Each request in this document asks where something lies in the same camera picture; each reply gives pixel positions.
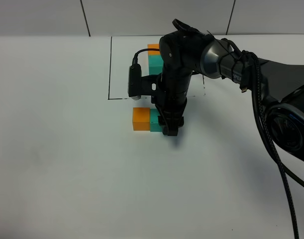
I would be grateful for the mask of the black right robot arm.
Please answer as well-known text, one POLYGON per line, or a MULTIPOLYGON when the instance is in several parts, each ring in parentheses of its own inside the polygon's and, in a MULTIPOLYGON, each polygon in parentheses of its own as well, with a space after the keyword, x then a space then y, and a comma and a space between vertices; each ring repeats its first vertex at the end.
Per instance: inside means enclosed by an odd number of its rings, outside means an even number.
POLYGON ((228 39, 216 39, 174 20, 175 32, 159 42, 163 59, 158 80, 164 98, 156 101, 163 134, 176 136, 183 126, 186 94, 192 74, 228 78, 256 95, 272 141, 304 161, 304 65, 287 65, 240 50, 228 39))

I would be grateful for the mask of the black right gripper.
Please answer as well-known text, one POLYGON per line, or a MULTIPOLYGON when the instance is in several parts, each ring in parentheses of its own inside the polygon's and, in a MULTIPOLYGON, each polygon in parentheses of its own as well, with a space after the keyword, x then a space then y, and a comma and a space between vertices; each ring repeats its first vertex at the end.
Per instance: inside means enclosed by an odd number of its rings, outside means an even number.
POLYGON ((158 124, 166 136, 177 136, 179 127, 184 125, 184 110, 191 72, 163 72, 155 76, 156 90, 151 96, 159 113, 158 124))

